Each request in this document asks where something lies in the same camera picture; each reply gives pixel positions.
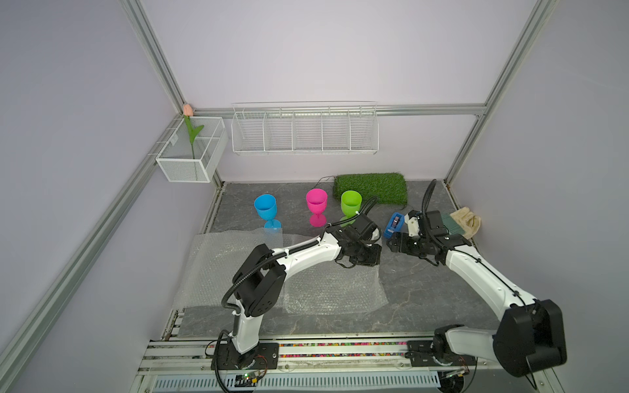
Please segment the green plastic wine glass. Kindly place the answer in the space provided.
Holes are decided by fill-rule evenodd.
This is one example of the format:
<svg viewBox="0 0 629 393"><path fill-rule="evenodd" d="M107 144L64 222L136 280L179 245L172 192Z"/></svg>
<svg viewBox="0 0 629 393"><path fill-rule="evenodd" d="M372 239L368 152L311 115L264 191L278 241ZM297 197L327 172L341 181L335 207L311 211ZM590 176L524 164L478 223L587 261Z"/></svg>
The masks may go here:
<svg viewBox="0 0 629 393"><path fill-rule="evenodd" d="M347 190L342 193L341 208L344 214L344 220L354 217L361 208L363 198L360 193L353 190Z"/></svg>

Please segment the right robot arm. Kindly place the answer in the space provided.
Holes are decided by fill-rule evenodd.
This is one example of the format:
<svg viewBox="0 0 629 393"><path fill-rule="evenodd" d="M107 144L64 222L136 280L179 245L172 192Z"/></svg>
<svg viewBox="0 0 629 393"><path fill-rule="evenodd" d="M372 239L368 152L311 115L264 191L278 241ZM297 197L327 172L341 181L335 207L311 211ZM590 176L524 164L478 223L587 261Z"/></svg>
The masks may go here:
<svg viewBox="0 0 629 393"><path fill-rule="evenodd" d="M419 210L406 214L406 231L387 241L394 253L411 255L457 273L485 301L499 321L495 330L451 324L435 330L428 352L439 365L457 356L498 363L510 375L534 373L566 364L563 313L551 300L540 300L496 270L461 234L446 228L439 211L429 208L437 180L427 187Z"/></svg>

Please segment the blue tape dispenser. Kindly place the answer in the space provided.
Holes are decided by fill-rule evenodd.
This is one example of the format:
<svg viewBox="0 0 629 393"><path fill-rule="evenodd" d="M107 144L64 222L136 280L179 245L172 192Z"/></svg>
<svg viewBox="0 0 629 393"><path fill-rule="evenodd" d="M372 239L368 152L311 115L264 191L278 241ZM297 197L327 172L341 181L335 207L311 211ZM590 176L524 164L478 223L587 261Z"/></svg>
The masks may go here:
<svg viewBox="0 0 629 393"><path fill-rule="evenodd" d="M406 217L403 214L394 212L388 221L386 229L384 230L383 237L389 240L394 236L394 234L401 232L405 220Z"/></svg>

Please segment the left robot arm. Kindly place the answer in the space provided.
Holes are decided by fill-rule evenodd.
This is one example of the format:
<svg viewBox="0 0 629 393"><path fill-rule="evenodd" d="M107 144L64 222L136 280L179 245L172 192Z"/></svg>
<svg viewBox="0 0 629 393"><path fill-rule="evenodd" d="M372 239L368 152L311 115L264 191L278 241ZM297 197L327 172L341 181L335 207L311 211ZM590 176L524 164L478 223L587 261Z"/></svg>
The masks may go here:
<svg viewBox="0 0 629 393"><path fill-rule="evenodd" d="M260 348L260 326L263 315L277 303L285 282L295 274L330 261L347 270L379 264L382 230L368 217L377 202L372 196L355 214L326 224L311 240L275 249L260 244L252 250L220 302L232 311L234 327L219 334L214 370L249 368L268 351L278 350L276 344Z"/></svg>

